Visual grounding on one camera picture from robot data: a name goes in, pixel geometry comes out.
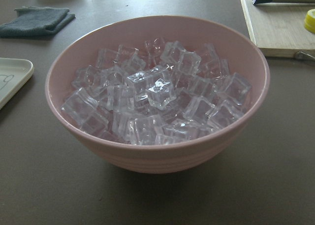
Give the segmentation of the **pile of clear ice cubes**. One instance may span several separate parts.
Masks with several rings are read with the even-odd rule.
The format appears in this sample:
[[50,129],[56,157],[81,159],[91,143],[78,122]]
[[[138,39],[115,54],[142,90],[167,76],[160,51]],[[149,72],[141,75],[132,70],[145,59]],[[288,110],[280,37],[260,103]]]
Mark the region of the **pile of clear ice cubes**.
[[75,72],[61,112],[85,133],[132,145],[197,139],[246,113],[252,86],[213,44],[188,51],[157,36],[144,45],[100,49]]

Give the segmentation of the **pink bowl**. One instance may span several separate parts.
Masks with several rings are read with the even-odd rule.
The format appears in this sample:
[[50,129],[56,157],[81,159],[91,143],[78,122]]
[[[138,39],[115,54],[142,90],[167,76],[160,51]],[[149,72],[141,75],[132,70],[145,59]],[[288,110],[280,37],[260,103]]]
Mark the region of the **pink bowl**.
[[[100,48],[130,44],[142,48],[146,40],[161,35],[177,40],[189,50],[204,43],[214,44],[219,56],[228,59],[231,71],[252,85],[247,113],[230,126],[213,134],[171,145],[135,146],[100,139],[79,130],[61,114],[61,105],[71,93],[71,80],[78,68],[91,64]],[[45,93],[48,105],[60,123],[84,146],[109,163],[141,173],[171,173],[200,165],[229,146],[262,105],[269,88],[270,71],[263,53],[244,35],[222,24],[185,16],[147,16],[110,24],[82,36],[52,63]]]

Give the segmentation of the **bamboo cutting board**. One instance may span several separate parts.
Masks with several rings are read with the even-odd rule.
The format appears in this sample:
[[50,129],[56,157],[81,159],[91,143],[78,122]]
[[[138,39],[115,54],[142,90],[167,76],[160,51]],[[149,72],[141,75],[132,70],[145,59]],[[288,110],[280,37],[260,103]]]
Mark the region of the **bamboo cutting board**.
[[314,4],[240,1],[250,39],[266,57],[315,59],[315,34],[304,27]]

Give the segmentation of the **cream serving tray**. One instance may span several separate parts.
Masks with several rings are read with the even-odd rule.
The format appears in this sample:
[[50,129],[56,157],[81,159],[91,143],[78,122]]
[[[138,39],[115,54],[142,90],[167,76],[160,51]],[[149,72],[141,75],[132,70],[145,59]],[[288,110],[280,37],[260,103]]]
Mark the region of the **cream serving tray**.
[[34,72],[33,63],[25,59],[0,59],[0,108],[26,84]]

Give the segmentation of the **grey folded cloth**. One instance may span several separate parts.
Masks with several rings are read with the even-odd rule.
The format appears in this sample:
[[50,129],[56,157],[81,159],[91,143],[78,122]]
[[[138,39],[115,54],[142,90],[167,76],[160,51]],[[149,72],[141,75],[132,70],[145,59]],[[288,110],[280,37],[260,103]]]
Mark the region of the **grey folded cloth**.
[[0,26],[1,38],[55,35],[75,19],[68,8],[22,7],[17,18]]

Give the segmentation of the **half lemon slice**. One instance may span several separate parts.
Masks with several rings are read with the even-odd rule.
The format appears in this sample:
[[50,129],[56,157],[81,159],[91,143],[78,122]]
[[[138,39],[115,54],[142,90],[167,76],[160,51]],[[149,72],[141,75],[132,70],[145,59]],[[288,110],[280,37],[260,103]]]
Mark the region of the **half lemon slice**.
[[315,9],[308,10],[304,19],[304,28],[311,33],[315,33]]

